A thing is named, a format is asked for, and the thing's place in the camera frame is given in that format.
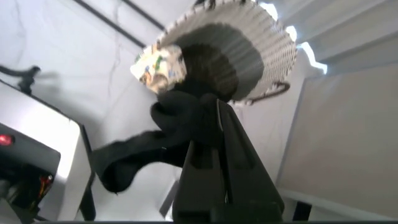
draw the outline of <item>woven basket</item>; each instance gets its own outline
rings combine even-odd
[[[187,77],[234,101],[253,102],[287,91],[286,78],[297,56],[284,26],[252,1],[197,5],[166,28],[158,43],[179,45]]]

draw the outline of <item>laundry basket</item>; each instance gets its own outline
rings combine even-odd
[[[157,42],[181,47],[187,78],[248,104],[287,91],[297,56],[284,26],[252,1],[205,1],[168,26]]]

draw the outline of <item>colorful cloth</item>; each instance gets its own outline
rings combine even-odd
[[[182,51],[177,45],[161,49],[157,44],[146,47],[130,71],[156,94],[172,89],[187,75]]]

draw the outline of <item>black rod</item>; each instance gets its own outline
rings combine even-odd
[[[85,8],[86,10],[90,11],[94,16],[96,16],[98,19],[101,19],[103,22],[105,22],[107,25],[118,31],[120,34],[125,36],[125,38],[131,40],[133,43],[138,45],[139,47],[145,47],[146,45],[142,43],[141,41],[137,40],[135,37],[133,37],[131,34],[129,34],[127,31],[116,25],[114,22],[110,21],[107,17],[102,15],[100,12],[92,8],[90,5],[85,3],[82,0],[74,0],[77,4],[79,4],[81,7]]]
[[[156,19],[154,19],[152,16],[148,15],[148,13],[144,12],[142,9],[140,9],[137,5],[132,3],[129,0],[122,0],[122,2],[126,3],[130,8],[138,12],[140,15],[142,15],[145,19],[147,19],[149,22],[151,22],[153,25],[155,25],[157,28],[164,30],[164,26],[159,23]]]

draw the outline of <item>black garment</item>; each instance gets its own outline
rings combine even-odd
[[[146,131],[94,150],[91,168],[108,191],[117,193],[126,190],[139,169],[151,162],[182,167],[191,140],[221,145],[216,101],[211,94],[200,99],[181,91],[160,95],[150,114],[161,131]]]

